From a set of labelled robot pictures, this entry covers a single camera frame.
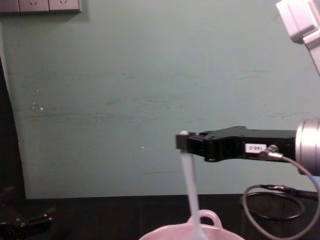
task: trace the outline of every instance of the cable connector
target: cable connector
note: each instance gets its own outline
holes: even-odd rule
[[[283,154],[279,153],[276,145],[270,145],[265,150],[259,152],[259,159],[262,161],[282,162]]]
[[[283,192],[283,193],[287,193],[287,194],[295,194],[297,191],[296,189],[294,189],[292,187],[285,186],[285,185],[268,184],[268,185],[261,185],[261,188],[268,189],[271,191],[279,191],[279,192]]]

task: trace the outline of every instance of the white label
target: white label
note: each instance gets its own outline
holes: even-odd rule
[[[252,144],[252,143],[245,144],[245,152],[248,154],[258,154],[262,150],[265,150],[266,148],[267,148],[267,145],[265,144]]]

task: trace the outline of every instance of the silver metal cylinder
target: silver metal cylinder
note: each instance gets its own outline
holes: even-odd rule
[[[306,119],[299,125],[295,137],[295,160],[312,175],[320,176],[320,119]]]

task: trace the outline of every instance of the pink bowl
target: pink bowl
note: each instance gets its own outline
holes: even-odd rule
[[[223,229],[218,215],[213,211],[200,210],[199,216],[210,218],[214,223],[214,226],[201,225],[209,240],[244,240],[233,232]],[[186,223],[160,227],[144,235],[140,240],[189,240],[193,229],[193,218],[190,217]]]

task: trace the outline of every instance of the bowl handle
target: bowl handle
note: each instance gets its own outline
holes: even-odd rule
[[[218,217],[218,215],[213,212],[213,211],[210,211],[210,210],[200,210],[199,211],[199,217],[202,218],[202,217],[206,217],[206,218],[209,218],[213,221],[214,223],[214,226],[218,229],[223,229],[222,227],[222,224],[221,224],[221,221],[220,221],[220,218]],[[187,221],[187,223],[193,223],[194,222],[194,219],[193,217],[191,216],[189,218],[189,220]]]

